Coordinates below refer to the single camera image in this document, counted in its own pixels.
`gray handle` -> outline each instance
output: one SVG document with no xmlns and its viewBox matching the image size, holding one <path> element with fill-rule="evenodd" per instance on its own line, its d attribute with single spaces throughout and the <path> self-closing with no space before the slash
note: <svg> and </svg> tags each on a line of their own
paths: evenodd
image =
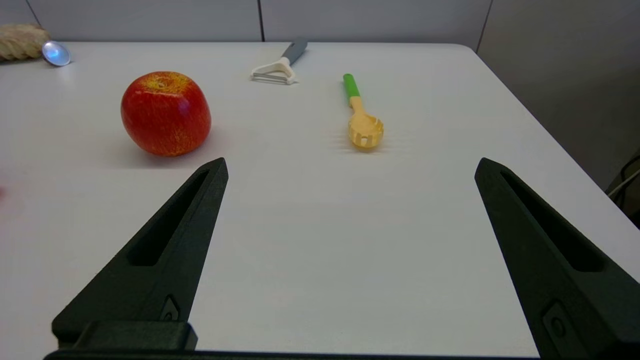
<svg viewBox="0 0 640 360">
<path fill-rule="evenodd" d="M 307 39 L 305 38 L 297 38 L 293 40 L 291 45 L 284 51 L 282 56 L 284 58 L 289 59 L 289 64 L 293 65 L 294 62 L 305 52 L 307 48 Z"/>
</svg>

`red apple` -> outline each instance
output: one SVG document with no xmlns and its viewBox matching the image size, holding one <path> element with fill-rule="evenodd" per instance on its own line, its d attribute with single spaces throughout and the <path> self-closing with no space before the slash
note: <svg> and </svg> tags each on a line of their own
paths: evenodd
<svg viewBox="0 0 640 360">
<path fill-rule="evenodd" d="M 133 141 L 160 156 L 196 149 L 211 129 L 202 90 L 179 72 L 158 71 L 135 79 L 122 96 L 120 114 Z"/>
</svg>

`green handle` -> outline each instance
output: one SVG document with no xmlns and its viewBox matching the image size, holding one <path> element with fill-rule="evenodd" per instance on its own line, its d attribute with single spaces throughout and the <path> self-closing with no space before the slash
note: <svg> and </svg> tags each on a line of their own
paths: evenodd
<svg viewBox="0 0 640 360">
<path fill-rule="evenodd" d="M 344 80 L 344 89 L 347 90 L 347 96 L 360 96 L 356 81 L 353 79 L 353 75 L 345 74 L 342 79 Z"/>
</svg>

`gray wall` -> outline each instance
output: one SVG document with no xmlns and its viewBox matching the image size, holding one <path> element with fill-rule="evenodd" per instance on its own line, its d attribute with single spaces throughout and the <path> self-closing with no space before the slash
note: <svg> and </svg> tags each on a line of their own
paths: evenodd
<svg viewBox="0 0 640 360">
<path fill-rule="evenodd" d="M 640 147 L 640 1 L 493 0 L 478 55 L 601 188 Z"/>
<path fill-rule="evenodd" d="M 454 42 L 477 49 L 491 0 L 262 0 L 266 41 Z"/>
<path fill-rule="evenodd" d="M 453 42 L 606 188 L 640 147 L 639 0 L 30 0 L 58 40 Z M 0 0 L 0 24 L 33 22 Z"/>
<path fill-rule="evenodd" d="M 0 25 L 36 22 L 25 0 L 0 0 Z"/>
</svg>

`yellow spoon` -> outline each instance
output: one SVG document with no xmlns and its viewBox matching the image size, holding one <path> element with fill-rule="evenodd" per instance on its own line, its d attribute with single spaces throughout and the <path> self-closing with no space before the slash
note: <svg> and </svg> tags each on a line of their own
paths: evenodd
<svg viewBox="0 0 640 360">
<path fill-rule="evenodd" d="M 349 119 L 349 139 L 357 147 L 375 147 L 382 141 L 385 126 L 380 119 L 364 111 L 353 75 L 345 74 L 342 78 L 349 97 L 349 105 L 353 108 L 353 116 Z"/>
</svg>

